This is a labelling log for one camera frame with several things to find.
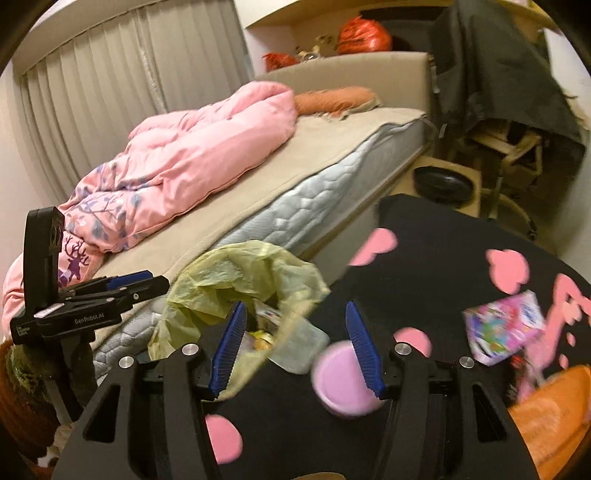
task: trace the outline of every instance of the white curtain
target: white curtain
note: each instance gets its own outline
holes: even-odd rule
[[[248,81],[245,58],[232,0],[167,0],[105,21],[20,78],[30,161],[65,200],[144,118],[231,95]]]

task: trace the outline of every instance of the beige bed frame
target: beige bed frame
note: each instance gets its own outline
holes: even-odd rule
[[[261,76],[289,85],[295,93],[364,86],[387,107],[434,111],[430,57],[422,52],[380,52],[313,60]],[[415,157],[429,153],[426,145]],[[328,284],[338,280],[349,260],[377,225],[375,206],[388,195],[405,170],[393,173],[366,197],[346,219],[314,241],[299,257],[315,263]]]

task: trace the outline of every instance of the pink blanket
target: pink blanket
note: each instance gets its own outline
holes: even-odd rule
[[[60,205],[66,217],[61,286],[92,278],[106,252],[134,247],[234,184],[293,135],[296,117],[288,87],[252,82],[199,110],[144,120],[125,151],[90,172]],[[6,332],[23,298],[21,255],[4,281]]]

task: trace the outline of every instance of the wooden chair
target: wooden chair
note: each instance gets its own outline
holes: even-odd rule
[[[488,219],[496,220],[499,205],[504,205],[524,220],[529,228],[528,237],[533,241],[538,235],[535,222],[523,208],[507,195],[501,193],[501,189],[504,186],[518,190],[529,189],[533,182],[542,175],[542,136],[535,130],[527,128],[519,142],[511,144],[508,141],[510,129],[511,122],[506,120],[489,119],[481,122],[470,133],[456,142],[448,156],[448,160],[453,161],[456,153],[462,151],[474,158],[475,168],[481,170],[485,150],[504,155],[499,165],[495,188],[482,189],[483,196],[492,198]],[[527,163],[521,161],[524,155],[533,149],[535,149],[534,160]]]

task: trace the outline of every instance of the quilted mattress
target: quilted mattress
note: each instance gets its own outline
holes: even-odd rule
[[[408,166],[424,146],[425,127],[420,120],[382,126],[340,162],[277,197],[212,248],[261,240],[299,254],[350,215],[385,179]],[[146,304],[95,350],[97,378],[102,379],[122,356],[147,347],[164,303],[162,296]]]

